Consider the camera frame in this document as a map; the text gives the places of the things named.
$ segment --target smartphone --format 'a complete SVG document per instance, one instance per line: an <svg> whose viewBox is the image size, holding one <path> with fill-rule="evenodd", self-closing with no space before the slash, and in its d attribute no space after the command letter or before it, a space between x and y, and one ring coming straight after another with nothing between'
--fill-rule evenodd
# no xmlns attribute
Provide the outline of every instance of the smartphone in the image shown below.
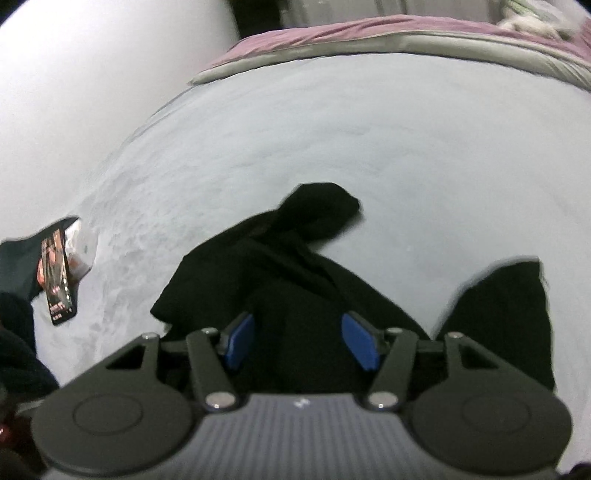
<svg viewBox="0 0 591 480"><path fill-rule="evenodd" d="M41 242L41 262L51 322L57 326L73 318L77 312L62 228Z"/></svg>

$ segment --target pink blanket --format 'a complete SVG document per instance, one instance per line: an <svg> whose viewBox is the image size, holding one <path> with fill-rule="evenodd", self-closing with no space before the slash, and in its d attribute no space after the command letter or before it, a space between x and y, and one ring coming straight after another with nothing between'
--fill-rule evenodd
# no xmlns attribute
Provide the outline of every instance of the pink blanket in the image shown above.
<svg viewBox="0 0 591 480"><path fill-rule="evenodd" d="M399 31L446 31L496 35L538 43L571 53L591 62L591 19L581 27L570 41L549 40L534 35L503 30L484 22L470 22L442 17L418 17L393 15L391 17L367 18L347 23L321 25L319 27L290 28L270 31L245 38L228 53L217 59L209 68L224 65L244 57L256 56L269 51L316 43L353 40Z"/></svg>

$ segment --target white bedsheet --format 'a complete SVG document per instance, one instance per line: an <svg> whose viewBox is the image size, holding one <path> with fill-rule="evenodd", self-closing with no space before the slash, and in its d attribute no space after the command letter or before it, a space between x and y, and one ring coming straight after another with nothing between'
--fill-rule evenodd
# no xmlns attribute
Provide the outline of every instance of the white bedsheet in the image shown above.
<svg viewBox="0 0 591 480"><path fill-rule="evenodd" d="M591 459L590 131L587 92L439 57L301 60L194 87L64 210L98 229L98 255L74 320L54 328L35 301L39 356L64 383L162 333L149 310L185 253L298 183L333 181L364 221L322 251L428 331L492 262L541 258L575 422L561 465Z"/></svg>

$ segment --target black cloth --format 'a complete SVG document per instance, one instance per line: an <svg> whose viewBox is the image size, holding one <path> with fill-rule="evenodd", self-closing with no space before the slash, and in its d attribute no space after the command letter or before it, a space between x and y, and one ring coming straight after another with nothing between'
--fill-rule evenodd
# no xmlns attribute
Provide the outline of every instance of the black cloth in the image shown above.
<svg viewBox="0 0 591 480"><path fill-rule="evenodd" d="M0 384L11 397L33 399L59 385L36 357L33 308L29 302L0 293Z"/></svg>
<svg viewBox="0 0 591 480"><path fill-rule="evenodd" d="M151 313L172 325L166 339L223 329L254 314L253 349L233 382L239 393L361 392L363 372L341 338L353 310L375 327L428 339L400 307L309 244L339 234L359 214L333 183L299 186L277 210L244 220L187 254ZM388 252L383 252L388 262ZM551 328L537 259L511 261L460 295L441 335L461 331L546 387L554 387Z"/></svg>
<svg viewBox="0 0 591 480"><path fill-rule="evenodd" d="M41 241L59 227L64 230L78 217L66 217L27 238L4 240L0 244L0 292L12 293L32 301L41 293L37 283L37 265L41 258Z"/></svg>

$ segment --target ribbed gray surface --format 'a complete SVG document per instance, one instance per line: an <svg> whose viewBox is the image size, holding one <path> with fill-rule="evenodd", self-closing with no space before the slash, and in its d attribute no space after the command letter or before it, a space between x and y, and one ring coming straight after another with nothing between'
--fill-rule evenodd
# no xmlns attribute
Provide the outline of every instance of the ribbed gray surface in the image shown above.
<svg viewBox="0 0 591 480"><path fill-rule="evenodd" d="M207 417L171 459L129 480L426 480L491 478L459 472L423 452L399 418L360 408L351 395L254 395ZM72 477L52 472L49 480ZM552 471L516 477L556 479Z"/></svg>

